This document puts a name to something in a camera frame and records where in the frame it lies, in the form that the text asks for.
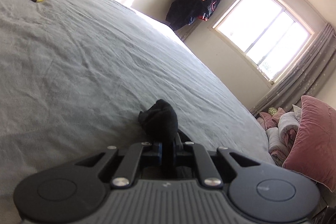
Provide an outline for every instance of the screw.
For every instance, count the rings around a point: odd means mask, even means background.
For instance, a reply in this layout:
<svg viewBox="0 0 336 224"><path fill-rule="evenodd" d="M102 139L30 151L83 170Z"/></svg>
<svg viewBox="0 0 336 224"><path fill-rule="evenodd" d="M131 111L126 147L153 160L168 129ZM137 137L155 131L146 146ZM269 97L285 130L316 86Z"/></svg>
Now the screw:
<svg viewBox="0 0 336 224"><path fill-rule="evenodd" d="M207 178L204 180L204 184L207 186L218 186L222 183L220 179L217 178Z"/></svg>
<svg viewBox="0 0 336 224"><path fill-rule="evenodd" d="M162 186L163 186L163 187L166 187L166 188L167 188L168 186L170 186L170 185L171 185L170 182L166 182L166 183L162 184Z"/></svg>
<svg viewBox="0 0 336 224"><path fill-rule="evenodd" d="M127 178L115 178L112 181L112 184L118 187L126 186L129 184L129 180Z"/></svg>

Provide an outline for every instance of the folded blanket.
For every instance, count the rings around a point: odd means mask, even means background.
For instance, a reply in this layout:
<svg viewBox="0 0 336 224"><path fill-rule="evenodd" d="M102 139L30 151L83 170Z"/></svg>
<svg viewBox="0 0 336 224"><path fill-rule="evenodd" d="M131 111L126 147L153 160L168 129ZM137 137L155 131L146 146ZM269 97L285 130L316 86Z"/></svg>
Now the folded blanket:
<svg viewBox="0 0 336 224"><path fill-rule="evenodd" d="M297 121L294 112L283 114L279 120L280 141L286 145L289 151L292 150L299 126L300 123Z"/></svg>
<svg viewBox="0 0 336 224"><path fill-rule="evenodd" d="M268 137L268 153L272 154L274 151L281 151L281 153L287 158L289 151L281 141L279 137L279 128L272 127L266 130Z"/></svg>
<svg viewBox="0 0 336 224"><path fill-rule="evenodd" d="M274 159L277 166L282 167L283 163L286 160L286 156L279 150L275 150L271 153L272 158Z"/></svg>
<svg viewBox="0 0 336 224"><path fill-rule="evenodd" d="M279 128L273 127L266 130L268 137L268 153L271 154L273 160L278 166L282 166L289 155L289 151L279 137Z"/></svg>

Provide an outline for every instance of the bed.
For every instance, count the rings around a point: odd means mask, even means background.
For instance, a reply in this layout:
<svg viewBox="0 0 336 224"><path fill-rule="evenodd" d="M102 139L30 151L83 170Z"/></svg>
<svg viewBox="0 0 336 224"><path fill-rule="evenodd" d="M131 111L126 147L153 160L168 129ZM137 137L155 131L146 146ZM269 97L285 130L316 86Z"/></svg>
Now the bed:
<svg viewBox="0 0 336 224"><path fill-rule="evenodd" d="M18 223L15 186L108 145L146 140L157 99L209 150L274 164L255 118L172 30L113 0L1 0L0 223Z"/></svg>

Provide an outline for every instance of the black jacket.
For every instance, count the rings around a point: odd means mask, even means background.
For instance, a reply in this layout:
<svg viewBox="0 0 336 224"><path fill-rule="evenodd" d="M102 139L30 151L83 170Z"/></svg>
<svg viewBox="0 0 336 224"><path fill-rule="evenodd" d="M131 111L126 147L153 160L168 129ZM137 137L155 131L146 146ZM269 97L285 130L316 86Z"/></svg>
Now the black jacket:
<svg viewBox="0 0 336 224"><path fill-rule="evenodd" d="M175 0L168 11L166 21L174 31L190 25L200 18L208 20L221 0Z"/></svg>

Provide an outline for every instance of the pink pillow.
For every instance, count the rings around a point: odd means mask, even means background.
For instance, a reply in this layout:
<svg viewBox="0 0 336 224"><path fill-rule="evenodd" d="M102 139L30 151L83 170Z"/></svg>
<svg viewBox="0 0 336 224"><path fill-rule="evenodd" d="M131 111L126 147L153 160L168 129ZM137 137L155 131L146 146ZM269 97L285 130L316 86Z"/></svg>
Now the pink pillow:
<svg viewBox="0 0 336 224"><path fill-rule="evenodd" d="M304 95L301 100L299 130L282 167L306 175L333 192L336 190L336 110L314 97Z"/></svg>
<svg viewBox="0 0 336 224"><path fill-rule="evenodd" d="M281 117L283 114L285 114L285 113L286 113L286 112L285 112L281 107L279 107L277 113L275 113L275 114L272 116L272 121L275 123L276 126L277 126L278 123L279 123L280 117Z"/></svg>
<svg viewBox="0 0 336 224"><path fill-rule="evenodd" d="M271 127L277 127L277 125L272 121L272 116L266 112L259 112L260 117L265 121L266 130Z"/></svg>
<svg viewBox="0 0 336 224"><path fill-rule="evenodd" d="M261 125L261 127L266 131L266 125L265 125L265 121L262 117L258 117L257 121L259 122L259 124Z"/></svg>

